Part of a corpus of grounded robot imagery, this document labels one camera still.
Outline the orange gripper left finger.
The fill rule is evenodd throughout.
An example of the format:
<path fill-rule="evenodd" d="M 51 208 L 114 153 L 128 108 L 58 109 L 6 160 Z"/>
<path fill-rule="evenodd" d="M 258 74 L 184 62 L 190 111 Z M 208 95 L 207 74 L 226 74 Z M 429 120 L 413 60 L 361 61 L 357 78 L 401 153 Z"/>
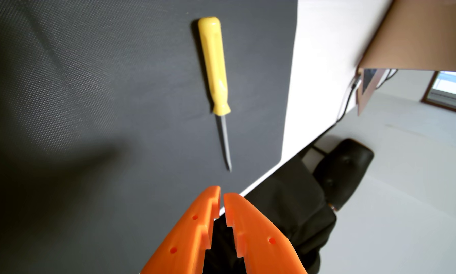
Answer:
<path fill-rule="evenodd" d="M 220 186 L 207 187 L 189 206 L 140 273 L 202 273 L 219 218 Z"/>

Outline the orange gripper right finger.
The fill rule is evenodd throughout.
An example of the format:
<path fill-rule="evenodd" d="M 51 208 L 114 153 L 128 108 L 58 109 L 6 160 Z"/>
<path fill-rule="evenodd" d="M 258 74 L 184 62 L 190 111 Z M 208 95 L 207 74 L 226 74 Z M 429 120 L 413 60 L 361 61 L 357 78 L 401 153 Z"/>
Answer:
<path fill-rule="evenodd" d="M 247 273 L 306 273 L 288 238 L 254 205 L 237 193 L 224 194 L 224 203 Z"/>

